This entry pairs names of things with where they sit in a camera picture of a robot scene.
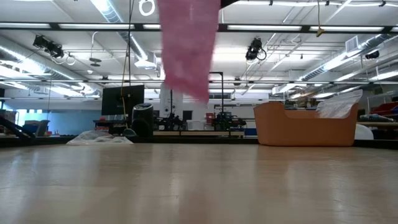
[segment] wooden floor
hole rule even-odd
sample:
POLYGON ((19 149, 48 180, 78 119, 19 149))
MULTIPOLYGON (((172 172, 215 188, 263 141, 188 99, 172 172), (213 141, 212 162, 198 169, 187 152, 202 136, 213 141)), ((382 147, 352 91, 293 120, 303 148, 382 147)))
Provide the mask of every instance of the wooden floor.
POLYGON ((398 151, 206 144, 0 149, 0 223, 398 223, 398 151))

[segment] orange plastic tub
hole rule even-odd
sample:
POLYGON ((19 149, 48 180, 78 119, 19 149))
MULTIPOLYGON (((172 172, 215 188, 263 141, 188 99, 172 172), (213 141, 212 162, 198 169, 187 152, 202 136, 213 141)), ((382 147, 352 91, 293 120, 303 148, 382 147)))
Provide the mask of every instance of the orange plastic tub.
POLYGON ((358 104, 347 118, 319 118, 316 111, 285 110, 268 102, 254 108, 260 144, 268 146, 352 146, 358 104))

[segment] speaker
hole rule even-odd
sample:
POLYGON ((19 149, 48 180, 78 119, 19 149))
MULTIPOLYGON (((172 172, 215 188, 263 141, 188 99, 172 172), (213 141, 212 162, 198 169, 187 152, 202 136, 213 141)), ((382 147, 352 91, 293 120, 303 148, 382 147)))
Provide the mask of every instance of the speaker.
POLYGON ((140 103, 132 109, 131 129, 139 137, 154 135, 154 107, 150 103, 140 103))

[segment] pink cloth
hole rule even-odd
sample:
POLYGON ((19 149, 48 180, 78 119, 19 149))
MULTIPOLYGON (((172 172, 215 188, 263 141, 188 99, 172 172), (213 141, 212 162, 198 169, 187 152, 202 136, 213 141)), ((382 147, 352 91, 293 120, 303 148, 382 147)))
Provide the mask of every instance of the pink cloth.
POLYGON ((220 0, 159 0, 165 84, 207 103, 220 0))

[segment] computer monitor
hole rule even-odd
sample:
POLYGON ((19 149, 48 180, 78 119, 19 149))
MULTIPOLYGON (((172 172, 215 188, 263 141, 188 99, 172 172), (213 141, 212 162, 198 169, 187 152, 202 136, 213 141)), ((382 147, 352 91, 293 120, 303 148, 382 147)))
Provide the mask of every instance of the computer monitor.
MULTIPOLYGON (((103 89, 102 115, 124 114, 120 90, 121 87, 103 89)), ((132 108, 144 102, 144 85, 124 86, 123 98, 126 114, 128 114, 129 119, 131 119, 132 108)))

